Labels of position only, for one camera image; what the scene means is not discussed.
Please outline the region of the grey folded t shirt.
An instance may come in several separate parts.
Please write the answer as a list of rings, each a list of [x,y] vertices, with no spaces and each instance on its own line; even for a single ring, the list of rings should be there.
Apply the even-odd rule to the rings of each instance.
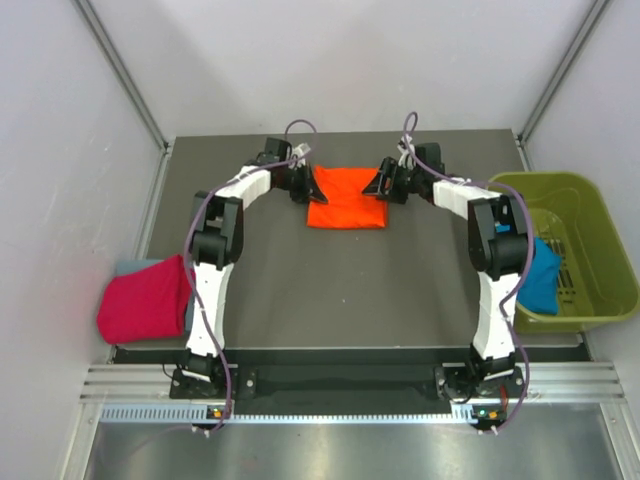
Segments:
[[[136,260],[123,260],[119,261],[115,267],[115,275],[129,275],[156,264],[163,262],[163,259],[136,259]],[[191,332],[192,324],[193,324],[193,315],[194,315],[194,295],[190,293],[189,300],[187,302],[187,306],[184,313],[184,334],[188,334]]]

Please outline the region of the blue t shirt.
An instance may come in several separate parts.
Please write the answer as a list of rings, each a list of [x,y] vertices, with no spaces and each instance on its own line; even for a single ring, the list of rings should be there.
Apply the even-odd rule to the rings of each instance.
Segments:
[[[535,238],[535,253],[526,280],[517,293],[518,303],[542,315],[557,315],[557,277],[562,258],[543,239]]]

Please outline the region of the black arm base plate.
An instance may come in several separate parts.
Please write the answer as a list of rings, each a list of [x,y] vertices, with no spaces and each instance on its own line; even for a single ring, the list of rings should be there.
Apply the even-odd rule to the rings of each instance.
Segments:
[[[231,399],[235,402],[274,399],[283,394],[331,400],[343,395],[349,400],[363,394],[380,399],[384,394],[423,400],[467,402],[473,398],[520,396],[525,386],[520,369],[514,373],[477,383],[464,367],[433,368],[416,365],[238,367],[231,371]]]

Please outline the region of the olive green plastic bin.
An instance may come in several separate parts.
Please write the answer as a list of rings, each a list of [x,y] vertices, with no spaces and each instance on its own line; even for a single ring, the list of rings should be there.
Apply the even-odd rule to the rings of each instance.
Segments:
[[[555,280],[558,313],[519,305],[519,333],[580,333],[639,312],[639,284],[604,199],[570,172],[508,172],[491,179],[513,187],[529,208],[535,235],[562,258]]]

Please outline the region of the red folded t shirt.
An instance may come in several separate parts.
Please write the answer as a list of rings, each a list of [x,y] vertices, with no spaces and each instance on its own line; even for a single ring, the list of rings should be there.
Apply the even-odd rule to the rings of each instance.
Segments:
[[[107,284],[96,326],[110,345],[179,337],[192,293],[179,254]]]

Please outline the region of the aluminium frame rail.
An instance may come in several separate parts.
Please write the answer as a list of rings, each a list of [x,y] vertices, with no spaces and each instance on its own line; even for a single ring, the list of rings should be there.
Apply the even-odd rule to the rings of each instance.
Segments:
[[[82,402],[151,403],[169,399],[170,380],[156,365],[94,365],[80,393]],[[607,362],[530,364],[529,403],[618,403],[622,385]]]

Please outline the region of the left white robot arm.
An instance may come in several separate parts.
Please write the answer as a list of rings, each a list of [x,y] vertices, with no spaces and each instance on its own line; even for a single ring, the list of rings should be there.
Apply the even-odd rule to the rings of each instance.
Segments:
[[[269,137],[262,152],[239,173],[210,192],[194,197],[185,240],[185,273],[193,308],[180,373],[205,396],[220,394],[230,380],[224,358],[223,321],[228,284],[244,248],[244,214],[274,189],[296,203],[326,203],[307,162],[312,147]]]

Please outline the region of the orange t shirt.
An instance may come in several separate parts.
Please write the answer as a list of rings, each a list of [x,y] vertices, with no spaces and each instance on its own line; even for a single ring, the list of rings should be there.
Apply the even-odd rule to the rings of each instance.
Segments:
[[[307,226],[318,229],[383,229],[388,224],[387,203],[362,194],[376,168],[315,167],[327,204],[311,202]]]

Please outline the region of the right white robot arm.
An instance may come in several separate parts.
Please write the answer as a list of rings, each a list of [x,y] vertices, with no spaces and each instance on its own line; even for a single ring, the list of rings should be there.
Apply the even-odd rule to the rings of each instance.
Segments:
[[[437,143],[398,143],[400,157],[386,157],[363,194],[404,204],[417,195],[466,221],[468,255],[478,274],[478,324],[462,373],[446,374],[441,395],[463,402],[487,396],[516,373],[513,340],[516,288],[533,260],[526,207],[513,193],[445,173]]]

